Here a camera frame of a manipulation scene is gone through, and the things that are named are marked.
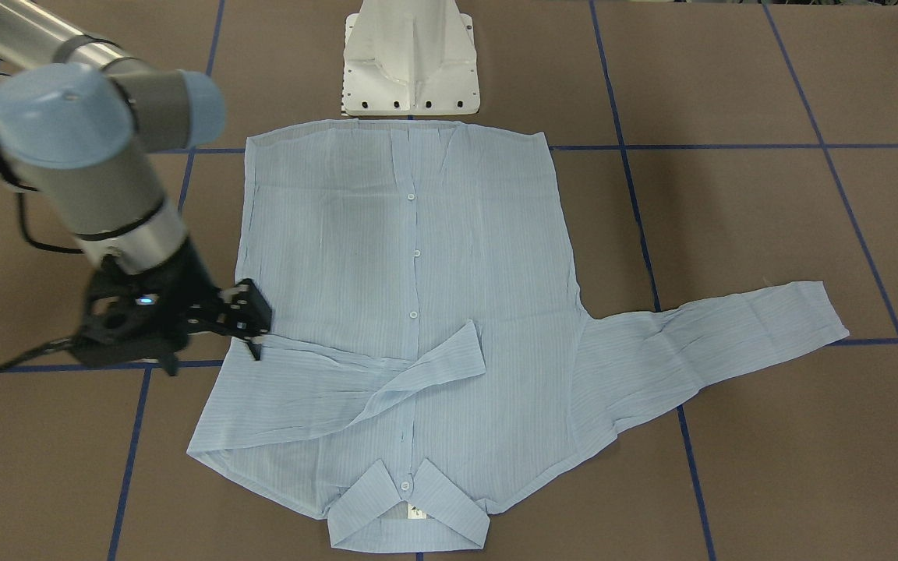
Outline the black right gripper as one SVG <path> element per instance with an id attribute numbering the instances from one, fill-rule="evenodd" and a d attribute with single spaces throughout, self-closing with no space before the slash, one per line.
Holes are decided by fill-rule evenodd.
<path id="1" fill-rule="evenodd" d="M 192 242 L 160 266 L 135 274 L 109 252 L 90 277 L 70 354 L 88 367 L 153 360 L 177 376 L 177 354 L 188 347 L 190 334 L 241 340 L 258 362 L 271 327 L 272 308 L 254 281 L 243 278 L 219 291 Z"/>

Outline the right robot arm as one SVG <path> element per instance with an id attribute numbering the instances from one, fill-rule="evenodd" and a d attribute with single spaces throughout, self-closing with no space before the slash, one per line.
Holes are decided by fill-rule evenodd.
<path id="1" fill-rule="evenodd" d="M 194 333 L 263 356 L 272 310 L 253 280 L 219 288 L 149 161 L 225 127 L 203 73 L 163 72 L 32 1 L 0 1 L 0 175 L 53 207 L 94 267 L 80 325 L 0 365 L 68 352 L 81 365 L 156 362 L 167 374 Z"/>

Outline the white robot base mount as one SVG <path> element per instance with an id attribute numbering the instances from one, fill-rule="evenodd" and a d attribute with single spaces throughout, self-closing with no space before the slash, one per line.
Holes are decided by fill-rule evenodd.
<path id="1" fill-rule="evenodd" d="M 481 108 L 474 22 L 455 1 L 364 1 L 345 18 L 340 110 L 470 116 Z"/>

